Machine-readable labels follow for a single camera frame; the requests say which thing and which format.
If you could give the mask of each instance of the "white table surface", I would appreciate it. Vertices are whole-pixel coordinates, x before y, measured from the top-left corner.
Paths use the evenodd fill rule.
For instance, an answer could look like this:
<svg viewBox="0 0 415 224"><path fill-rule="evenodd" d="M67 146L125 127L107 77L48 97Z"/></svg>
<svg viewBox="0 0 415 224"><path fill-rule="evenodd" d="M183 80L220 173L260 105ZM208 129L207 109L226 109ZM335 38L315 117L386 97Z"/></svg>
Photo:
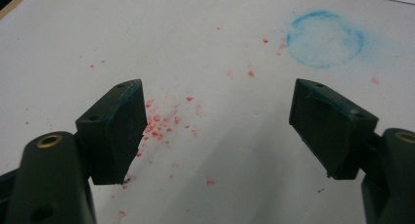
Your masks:
<svg viewBox="0 0 415 224"><path fill-rule="evenodd" d="M319 12L333 20L305 19ZM286 47L304 21L316 36ZM349 57L330 46L345 27L361 38ZM415 6L387 0L24 0L0 21L0 172L141 78L148 116L169 122L126 187L93 186L99 223L365 223L364 173L328 179L289 125L294 84L337 90L380 118L379 134L415 131L413 27Z"/></svg>

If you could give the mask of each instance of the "screw hole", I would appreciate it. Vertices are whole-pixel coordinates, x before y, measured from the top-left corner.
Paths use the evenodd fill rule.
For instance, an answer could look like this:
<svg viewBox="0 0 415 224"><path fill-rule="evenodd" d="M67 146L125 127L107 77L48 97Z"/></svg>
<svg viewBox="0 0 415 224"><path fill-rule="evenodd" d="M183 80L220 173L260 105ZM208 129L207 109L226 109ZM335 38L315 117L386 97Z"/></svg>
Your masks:
<svg viewBox="0 0 415 224"><path fill-rule="evenodd" d="M37 207L30 216L32 222L40 223L55 214L55 208L51 204L44 204Z"/></svg>
<svg viewBox="0 0 415 224"><path fill-rule="evenodd" d="M37 141L37 147L40 149L50 148L61 143L62 139L62 135L59 134L48 135Z"/></svg>
<svg viewBox="0 0 415 224"><path fill-rule="evenodd" d="M92 115L91 117L89 117L89 119L92 121L96 121L96 120L99 120L100 117L98 115Z"/></svg>

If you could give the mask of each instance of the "red powder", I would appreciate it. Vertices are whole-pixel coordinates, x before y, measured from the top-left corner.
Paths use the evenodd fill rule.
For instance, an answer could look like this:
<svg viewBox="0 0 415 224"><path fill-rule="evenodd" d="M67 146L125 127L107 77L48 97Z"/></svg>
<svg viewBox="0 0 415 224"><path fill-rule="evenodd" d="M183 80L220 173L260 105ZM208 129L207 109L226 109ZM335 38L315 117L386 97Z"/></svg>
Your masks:
<svg viewBox="0 0 415 224"><path fill-rule="evenodd" d="M149 100L146 103L146 109L150 108L152 106L152 103L154 102L154 100Z"/></svg>
<svg viewBox="0 0 415 224"><path fill-rule="evenodd" d="M129 179L130 181L135 181L137 180L137 177L131 174L127 174L127 179Z"/></svg>
<svg viewBox="0 0 415 224"><path fill-rule="evenodd" d="M118 212L118 217L119 218L122 218L122 217L124 217L124 216L126 216L127 214L125 213L125 211L123 211L123 210L120 210L119 212Z"/></svg>
<svg viewBox="0 0 415 224"><path fill-rule="evenodd" d="M202 116L203 113L204 113L204 106L202 104L198 104L196 106L196 115Z"/></svg>
<svg viewBox="0 0 415 224"><path fill-rule="evenodd" d="M255 73L253 70L248 71L248 76L249 77L255 77Z"/></svg>
<svg viewBox="0 0 415 224"><path fill-rule="evenodd" d="M174 118L174 124L178 125L180 123L181 118L180 117L175 117Z"/></svg>
<svg viewBox="0 0 415 224"><path fill-rule="evenodd" d="M196 130L196 129L192 130L192 135L193 135L195 138L199 137L199 131L198 131L198 130Z"/></svg>
<svg viewBox="0 0 415 224"><path fill-rule="evenodd" d="M229 77L229 79L235 78L235 73L231 69L228 70L228 72L226 73L226 75Z"/></svg>
<svg viewBox="0 0 415 224"><path fill-rule="evenodd" d="M284 38L280 47L278 48L277 56L281 56L286 48L287 48L287 41L286 41L286 38Z"/></svg>
<svg viewBox="0 0 415 224"><path fill-rule="evenodd" d="M372 83L377 84L377 85L380 85L381 84L381 82L379 81L378 77L372 77L371 81L372 81Z"/></svg>
<svg viewBox="0 0 415 224"><path fill-rule="evenodd" d="M153 116L153 119L155 122L159 122L160 121L160 116L158 114L156 114L155 116Z"/></svg>
<svg viewBox="0 0 415 224"><path fill-rule="evenodd" d="M207 185L209 186L209 187L212 187L212 186L214 186L214 184L216 184L216 181L214 181L213 179L211 179L211 178L207 178Z"/></svg>

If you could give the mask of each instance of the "blue chalk circle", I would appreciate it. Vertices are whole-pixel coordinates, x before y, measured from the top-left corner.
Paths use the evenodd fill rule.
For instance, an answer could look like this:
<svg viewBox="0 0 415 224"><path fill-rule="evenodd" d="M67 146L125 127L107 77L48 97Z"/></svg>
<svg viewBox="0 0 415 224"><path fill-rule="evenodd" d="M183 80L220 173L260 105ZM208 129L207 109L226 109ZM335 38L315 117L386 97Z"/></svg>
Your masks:
<svg viewBox="0 0 415 224"><path fill-rule="evenodd" d="M296 19L287 35L290 55L299 63L314 68L348 63L360 53L363 41L361 31L327 11Z"/></svg>

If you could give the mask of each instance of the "red crumb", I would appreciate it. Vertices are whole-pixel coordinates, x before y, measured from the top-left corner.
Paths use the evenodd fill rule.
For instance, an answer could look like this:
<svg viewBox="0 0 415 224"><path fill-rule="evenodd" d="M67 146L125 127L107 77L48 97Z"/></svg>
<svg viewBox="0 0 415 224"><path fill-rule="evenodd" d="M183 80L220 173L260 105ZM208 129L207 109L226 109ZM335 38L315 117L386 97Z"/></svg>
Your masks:
<svg viewBox="0 0 415 224"><path fill-rule="evenodd" d="M211 179L211 178L207 178L207 185L208 185L209 187L214 186L214 184L216 184L216 181L214 181L214 180L213 180L213 179Z"/></svg>
<svg viewBox="0 0 415 224"><path fill-rule="evenodd" d="M198 130L196 130L196 129L192 130L192 135L193 135L195 138L199 137L199 131L198 131Z"/></svg>
<svg viewBox="0 0 415 224"><path fill-rule="evenodd" d="M204 113L204 106L202 104L198 104L196 106L196 115L202 116L203 113Z"/></svg>
<svg viewBox="0 0 415 224"><path fill-rule="evenodd" d="M174 118L174 124L178 125L180 123L181 118L180 117L175 117Z"/></svg>
<svg viewBox="0 0 415 224"><path fill-rule="evenodd" d="M372 83L377 84L377 85L381 84L381 81L379 81L378 77L372 77L371 81L372 81Z"/></svg>
<svg viewBox="0 0 415 224"><path fill-rule="evenodd" d="M255 77L255 73L253 70L248 71L248 76L249 77Z"/></svg>

